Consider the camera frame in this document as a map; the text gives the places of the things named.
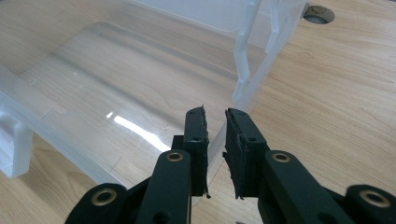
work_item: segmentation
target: black plastic part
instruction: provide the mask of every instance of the black plastic part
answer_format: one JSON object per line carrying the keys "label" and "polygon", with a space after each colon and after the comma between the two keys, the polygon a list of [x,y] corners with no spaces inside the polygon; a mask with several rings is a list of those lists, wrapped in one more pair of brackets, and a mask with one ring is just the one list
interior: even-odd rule
{"label": "black plastic part", "polygon": [[190,153],[191,160],[191,195],[203,196],[207,189],[207,123],[203,106],[196,107],[186,113],[184,124],[183,149]]}
{"label": "black plastic part", "polygon": [[226,112],[227,136],[223,153],[235,187],[235,198],[258,197],[261,162],[270,148],[250,116],[237,109]]}
{"label": "black plastic part", "polygon": [[354,223],[328,191],[288,152],[265,153],[262,172],[287,223]]}
{"label": "black plastic part", "polygon": [[[116,198],[108,204],[95,205],[94,198],[98,202],[104,202],[107,193],[110,190],[114,190]],[[103,196],[97,195],[97,193],[103,192]],[[73,211],[70,213],[66,220],[66,224],[76,223],[124,223],[126,217],[122,215],[123,205],[126,201],[127,190],[125,187],[118,184],[102,184],[90,189],[78,202]]]}
{"label": "black plastic part", "polygon": [[191,222],[191,156],[164,152],[157,160],[136,224]]}
{"label": "black plastic part", "polygon": [[344,199],[344,209],[356,223],[396,223],[396,198],[372,186],[349,187]]}

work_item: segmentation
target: transparent plastic bin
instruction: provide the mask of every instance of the transparent plastic bin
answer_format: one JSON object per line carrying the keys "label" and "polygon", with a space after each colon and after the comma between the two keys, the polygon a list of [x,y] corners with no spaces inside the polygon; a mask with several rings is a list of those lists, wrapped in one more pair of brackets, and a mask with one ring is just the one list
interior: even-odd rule
{"label": "transparent plastic bin", "polygon": [[32,130],[97,183],[131,187],[183,134],[185,113],[204,105],[210,182],[222,161],[224,110],[248,111],[305,4],[115,2],[107,22],[86,27],[25,74],[0,66],[7,155],[0,168],[8,176],[27,171]]}

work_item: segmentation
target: clear plastic container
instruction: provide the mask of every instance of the clear plastic container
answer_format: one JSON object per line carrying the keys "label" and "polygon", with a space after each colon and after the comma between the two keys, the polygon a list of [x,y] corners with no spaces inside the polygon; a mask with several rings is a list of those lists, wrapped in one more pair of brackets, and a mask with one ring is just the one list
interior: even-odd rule
{"label": "clear plastic container", "polygon": [[[0,111],[96,182],[131,187],[183,134],[185,113],[204,105],[210,182],[222,161],[224,110],[248,111],[305,3],[117,2],[108,22],[88,26],[22,76],[0,66]],[[1,151],[29,154],[15,141],[31,136],[6,130],[7,123],[0,119],[0,128],[13,143]],[[0,162],[16,168],[26,157]]]}

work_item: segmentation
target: wooden table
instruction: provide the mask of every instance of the wooden table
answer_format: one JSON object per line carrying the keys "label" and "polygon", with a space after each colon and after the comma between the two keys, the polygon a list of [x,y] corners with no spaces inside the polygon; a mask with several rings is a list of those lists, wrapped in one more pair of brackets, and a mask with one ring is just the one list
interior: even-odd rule
{"label": "wooden table", "polygon": [[[252,117],[270,148],[297,156],[338,193],[366,183],[396,195],[396,3],[312,1],[326,25],[302,20],[262,85]],[[106,0],[3,0],[0,63],[20,75],[83,27],[108,17]],[[34,137],[30,171],[0,175],[1,223],[63,223],[95,184]],[[193,223],[261,223],[255,200],[234,199],[223,163]]]}

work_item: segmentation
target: desk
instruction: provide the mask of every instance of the desk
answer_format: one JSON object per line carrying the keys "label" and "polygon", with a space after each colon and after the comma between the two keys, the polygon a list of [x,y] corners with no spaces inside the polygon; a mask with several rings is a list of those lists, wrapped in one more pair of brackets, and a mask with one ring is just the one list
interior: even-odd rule
{"label": "desk", "polygon": [[[366,183],[396,195],[396,3],[315,0],[327,25],[301,21],[260,90],[252,118],[270,148],[297,156],[338,193]],[[105,20],[106,0],[3,0],[0,63],[20,75],[83,27]],[[28,174],[0,175],[1,223],[63,223],[94,186],[76,166],[34,137]],[[261,223],[255,200],[234,199],[225,162],[212,199],[193,223]]]}

